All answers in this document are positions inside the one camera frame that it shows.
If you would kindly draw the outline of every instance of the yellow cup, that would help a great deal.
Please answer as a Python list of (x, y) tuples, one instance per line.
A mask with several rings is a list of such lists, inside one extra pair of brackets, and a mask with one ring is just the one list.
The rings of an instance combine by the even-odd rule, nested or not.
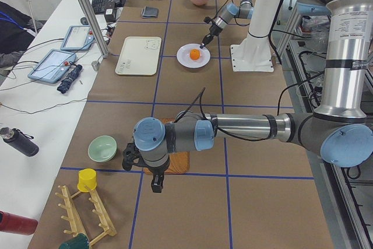
[(78, 190), (89, 192), (97, 187), (96, 171), (93, 169), (83, 169), (79, 172)]

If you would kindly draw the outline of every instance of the table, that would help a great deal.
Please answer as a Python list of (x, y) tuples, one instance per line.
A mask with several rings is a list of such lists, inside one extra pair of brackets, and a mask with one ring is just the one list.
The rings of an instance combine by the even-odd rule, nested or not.
[[(83, 16), (78, 0), (62, 0), (30, 46), (65, 37), (68, 27), (80, 25)], [(97, 20), (101, 28), (106, 27), (103, 15), (97, 15)], [(21, 57), (20, 62), (39, 61), (50, 49), (59, 49), (61, 43), (62, 40), (32, 48)], [(59, 83), (46, 85), (33, 82), (5, 90), (29, 82), (27, 74), (35, 66), (32, 63), (19, 64), (17, 68), (28, 68), (15, 70), (16, 79), (7, 78), (0, 87), (1, 103), (29, 112), (81, 100), (37, 114), (18, 113), (0, 106), (0, 122), (34, 136), (33, 141), (40, 148), (34, 157), (29, 158), (1, 141), (0, 209), (4, 212), (37, 220), (40, 218), (84, 108), (84, 99), (96, 78), (97, 72), (90, 64), (94, 60), (102, 60), (97, 44), (93, 44), (88, 53), (79, 52), (77, 55), (81, 58), (78, 63), (83, 65), (83, 71), (66, 94), (57, 91)], [(26, 248), (31, 236), (0, 233), (0, 240), (4, 248)]]
[[(206, 87), (206, 112), (275, 114), (277, 98), (286, 87), (280, 65), (273, 73), (233, 72), (229, 46), (239, 44), (247, 29), (230, 24), (208, 45), (209, 63), (188, 69), (176, 59), (180, 46), (200, 43), (213, 16), (226, 0), (193, 6), (189, 0), (127, 0), (88, 101), (61, 164), (39, 226), (29, 248), (58, 247), (70, 239), (59, 217), (58, 185), (76, 191), (78, 172), (97, 171), (97, 190), (118, 234), (94, 245), (104, 248), (333, 248), (314, 178), (303, 148), (267, 141), (246, 143), (216, 139), (211, 150), (191, 152), (189, 172), (166, 176), (162, 194), (150, 189), (152, 177), (141, 169), (121, 167), (121, 152), (143, 117), (174, 117)], [(140, 18), (145, 6), (159, 8), (157, 19)], [(159, 36), (162, 47), (153, 76), (114, 73), (128, 36)], [(289, 95), (282, 111), (292, 111)], [(111, 135), (118, 144), (106, 163), (91, 161), (86, 149), (99, 135)], [(84, 195), (75, 200), (90, 238), (98, 219)]]

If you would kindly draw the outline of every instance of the black water bottle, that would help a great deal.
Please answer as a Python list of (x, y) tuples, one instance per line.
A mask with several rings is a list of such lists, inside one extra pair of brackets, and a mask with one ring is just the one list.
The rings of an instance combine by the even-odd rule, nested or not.
[(33, 137), (24, 134), (17, 128), (0, 127), (0, 135), (5, 143), (8, 143), (27, 157), (32, 157), (39, 151), (39, 147), (31, 141)]

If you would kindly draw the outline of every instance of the dark green object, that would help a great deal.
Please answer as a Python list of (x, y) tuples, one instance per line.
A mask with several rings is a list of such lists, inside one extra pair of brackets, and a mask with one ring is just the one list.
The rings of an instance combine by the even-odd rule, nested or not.
[(62, 243), (59, 249), (89, 249), (89, 240), (83, 233), (79, 233), (73, 239)]

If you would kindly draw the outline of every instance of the blue joint cap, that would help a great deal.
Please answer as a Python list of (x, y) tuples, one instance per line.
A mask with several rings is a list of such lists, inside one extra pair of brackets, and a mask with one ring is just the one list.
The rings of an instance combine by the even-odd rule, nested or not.
[(140, 120), (133, 129), (136, 147), (141, 151), (150, 151), (157, 148), (162, 143), (165, 134), (164, 124), (152, 117)]
[(254, 7), (251, 7), (249, 14), (247, 15), (247, 18), (251, 19), (253, 13), (254, 13)]
[(211, 149), (214, 146), (214, 130), (210, 121), (197, 121), (194, 128), (194, 145), (197, 151)]
[(297, 3), (298, 13), (303, 16), (329, 16), (330, 10), (326, 6)]
[(233, 3), (229, 3), (227, 5), (227, 10), (228, 12), (230, 12), (233, 16), (237, 15), (238, 11), (240, 10), (239, 7), (237, 7), (235, 4)]
[(373, 132), (362, 124), (345, 125), (329, 135), (321, 146), (321, 158), (340, 167), (353, 167), (373, 152)]

